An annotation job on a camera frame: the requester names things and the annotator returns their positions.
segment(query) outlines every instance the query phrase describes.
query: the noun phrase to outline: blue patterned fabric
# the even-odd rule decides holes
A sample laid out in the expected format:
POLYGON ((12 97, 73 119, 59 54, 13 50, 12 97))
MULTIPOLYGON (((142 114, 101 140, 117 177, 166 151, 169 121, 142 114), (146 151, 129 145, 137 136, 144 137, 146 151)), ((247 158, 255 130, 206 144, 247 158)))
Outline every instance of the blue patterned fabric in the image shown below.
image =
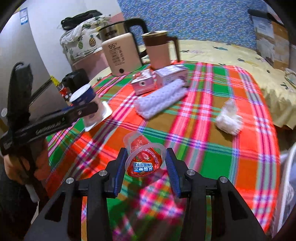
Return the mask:
MULTIPOLYGON (((118 0, 125 19, 140 17, 149 31, 168 30, 179 39, 208 40, 256 49, 249 8, 266 11, 263 0, 118 0)), ((132 28, 143 44, 140 27, 132 28)))

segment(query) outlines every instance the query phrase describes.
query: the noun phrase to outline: human hand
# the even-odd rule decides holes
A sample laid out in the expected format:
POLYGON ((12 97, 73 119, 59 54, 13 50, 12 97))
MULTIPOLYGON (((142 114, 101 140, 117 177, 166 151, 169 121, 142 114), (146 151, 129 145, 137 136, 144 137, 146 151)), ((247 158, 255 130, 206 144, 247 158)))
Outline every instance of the human hand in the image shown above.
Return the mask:
MULTIPOLYGON (((20 159, 22 160, 24 167, 29 170, 30 165, 28 160, 26 160, 24 157, 20 157, 20 159)), ((28 176, 16 155, 9 154, 4 156, 4 168, 9 179, 14 180, 22 185, 25 184, 25 180, 28 178, 28 176)), ((42 151, 36 159, 36 171, 34 176, 41 181, 46 179, 49 174, 50 167, 48 161, 47 141, 44 140, 42 151)))

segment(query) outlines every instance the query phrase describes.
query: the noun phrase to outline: white cloth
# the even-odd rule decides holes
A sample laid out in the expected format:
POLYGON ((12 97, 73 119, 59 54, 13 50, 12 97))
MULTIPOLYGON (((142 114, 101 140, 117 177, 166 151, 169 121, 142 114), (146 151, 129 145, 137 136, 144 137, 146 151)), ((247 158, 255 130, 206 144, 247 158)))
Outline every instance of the white cloth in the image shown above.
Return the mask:
POLYGON ((183 86, 184 81, 176 79, 153 93, 135 100, 136 112, 145 119, 150 119, 182 99, 187 94, 187 89, 183 86))
POLYGON ((237 115, 237 107, 233 99, 225 102, 216 118, 216 126, 226 133, 237 135, 242 129, 242 117, 237 115))

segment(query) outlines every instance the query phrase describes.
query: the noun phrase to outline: black bag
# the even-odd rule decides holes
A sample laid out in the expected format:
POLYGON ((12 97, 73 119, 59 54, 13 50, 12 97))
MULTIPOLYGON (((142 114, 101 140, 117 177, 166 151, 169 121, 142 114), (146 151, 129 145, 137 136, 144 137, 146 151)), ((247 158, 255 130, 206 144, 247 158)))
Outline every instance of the black bag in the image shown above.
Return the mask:
POLYGON ((101 16, 102 13, 97 10, 90 10, 81 14, 78 14, 72 18, 68 17, 61 21, 61 25, 64 30, 68 31, 75 28, 77 25, 81 24, 85 20, 101 16))
POLYGON ((65 87, 68 87, 71 93, 74 93, 80 87, 89 83, 89 78, 84 69, 78 69, 67 74, 63 79, 62 83, 65 87))

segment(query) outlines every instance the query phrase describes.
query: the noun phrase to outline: pink mug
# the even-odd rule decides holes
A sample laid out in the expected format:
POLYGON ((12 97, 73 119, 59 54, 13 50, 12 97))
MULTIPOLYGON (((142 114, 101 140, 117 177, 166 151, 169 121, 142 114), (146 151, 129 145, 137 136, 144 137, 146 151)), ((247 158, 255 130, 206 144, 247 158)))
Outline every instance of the pink mug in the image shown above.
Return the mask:
POLYGON ((180 62, 179 42, 177 37, 168 36, 167 31, 153 31, 142 35, 151 67, 154 70, 170 65, 168 42, 173 41, 178 62, 180 62))

